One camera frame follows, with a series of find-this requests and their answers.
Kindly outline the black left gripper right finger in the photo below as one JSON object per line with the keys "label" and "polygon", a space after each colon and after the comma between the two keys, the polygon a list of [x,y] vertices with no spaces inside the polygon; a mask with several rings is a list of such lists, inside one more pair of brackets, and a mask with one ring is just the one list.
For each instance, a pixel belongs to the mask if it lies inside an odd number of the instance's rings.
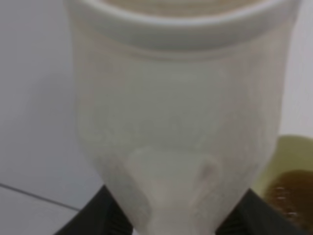
{"label": "black left gripper right finger", "polygon": [[252,190],[248,190],[216,235],[305,235],[272,209]]}

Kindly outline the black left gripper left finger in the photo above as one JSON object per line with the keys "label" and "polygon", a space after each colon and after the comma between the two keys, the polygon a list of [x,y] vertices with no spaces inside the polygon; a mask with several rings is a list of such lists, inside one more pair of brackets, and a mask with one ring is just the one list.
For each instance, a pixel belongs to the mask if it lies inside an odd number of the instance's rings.
{"label": "black left gripper left finger", "polygon": [[103,186],[56,235],[132,235],[134,228]]}

